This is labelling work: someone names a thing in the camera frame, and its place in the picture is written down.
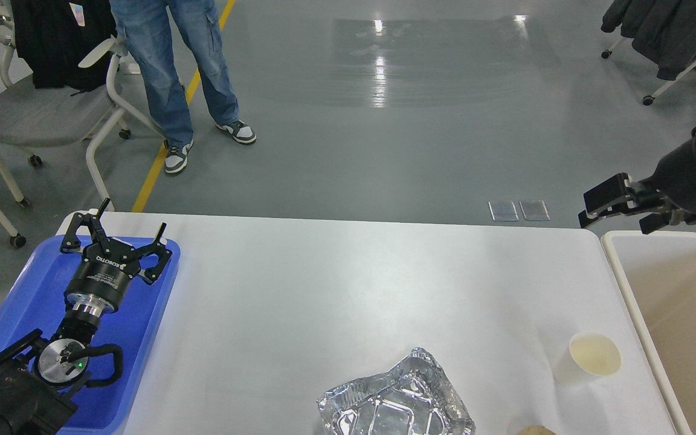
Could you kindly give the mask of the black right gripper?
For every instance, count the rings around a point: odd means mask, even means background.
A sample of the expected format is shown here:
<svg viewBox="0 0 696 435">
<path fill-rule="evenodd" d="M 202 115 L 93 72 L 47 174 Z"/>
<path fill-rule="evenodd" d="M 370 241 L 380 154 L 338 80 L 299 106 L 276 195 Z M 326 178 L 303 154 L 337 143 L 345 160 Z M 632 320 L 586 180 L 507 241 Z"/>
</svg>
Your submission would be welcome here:
<svg viewBox="0 0 696 435">
<path fill-rule="evenodd" d="M 580 228 L 614 214 L 641 215 L 642 234 L 680 224 L 696 225 L 696 136 L 661 158 L 654 173 L 632 187 L 627 173 L 617 173 L 583 193 Z"/>
</svg>

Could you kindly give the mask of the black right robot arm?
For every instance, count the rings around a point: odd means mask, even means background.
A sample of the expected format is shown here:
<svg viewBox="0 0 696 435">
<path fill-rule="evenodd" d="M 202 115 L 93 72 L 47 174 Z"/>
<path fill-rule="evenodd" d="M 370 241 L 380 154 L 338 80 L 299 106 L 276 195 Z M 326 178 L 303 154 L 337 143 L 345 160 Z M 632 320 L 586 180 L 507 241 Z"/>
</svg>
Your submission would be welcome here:
<svg viewBox="0 0 696 435">
<path fill-rule="evenodd" d="M 641 214 L 640 230 L 651 234 L 675 225 L 696 225 L 696 127 L 691 137 L 663 156 L 654 173 L 635 181 L 617 173 L 583 194 L 580 228 L 611 216 Z"/>
</svg>

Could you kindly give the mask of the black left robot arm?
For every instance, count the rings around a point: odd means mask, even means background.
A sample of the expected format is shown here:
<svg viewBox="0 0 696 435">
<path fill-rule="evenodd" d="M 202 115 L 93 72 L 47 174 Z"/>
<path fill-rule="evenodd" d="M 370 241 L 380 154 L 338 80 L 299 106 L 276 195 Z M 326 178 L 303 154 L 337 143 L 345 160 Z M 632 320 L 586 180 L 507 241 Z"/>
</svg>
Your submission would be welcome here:
<svg viewBox="0 0 696 435">
<path fill-rule="evenodd" d="M 0 434 L 108 433 L 170 294 L 178 247 L 161 223 L 151 242 L 108 235 L 75 212 L 63 239 L 39 245 L 0 309 Z"/>
</svg>

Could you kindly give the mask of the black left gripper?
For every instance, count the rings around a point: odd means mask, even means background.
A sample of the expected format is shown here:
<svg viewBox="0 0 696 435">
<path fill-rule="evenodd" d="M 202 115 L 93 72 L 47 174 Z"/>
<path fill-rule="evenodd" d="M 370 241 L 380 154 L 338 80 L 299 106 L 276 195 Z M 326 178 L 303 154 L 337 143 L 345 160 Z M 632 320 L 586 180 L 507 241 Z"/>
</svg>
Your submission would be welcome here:
<svg viewBox="0 0 696 435">
<path fill-rule="evenodd" d="M 135 278 L 152 285 L 170 262 L 172 251 L 162 241 L 165 222 L 160 223 L 153 240 L 142 246 L 108 237 L 100 218 L 110 203 L 110 198 L 104 198 L 94 214 L 74 214 L 64 234 L 61 253 L 79 253 L 81 257 L 63 293 L 68 312 L 116 313 Z M 91 237 L 85 246 L 77 236 L 80 227 L 87 228 Z M 156 264 L 143 267 L 143 261 L 152 256 L 157 258 Z"/>
</svg>

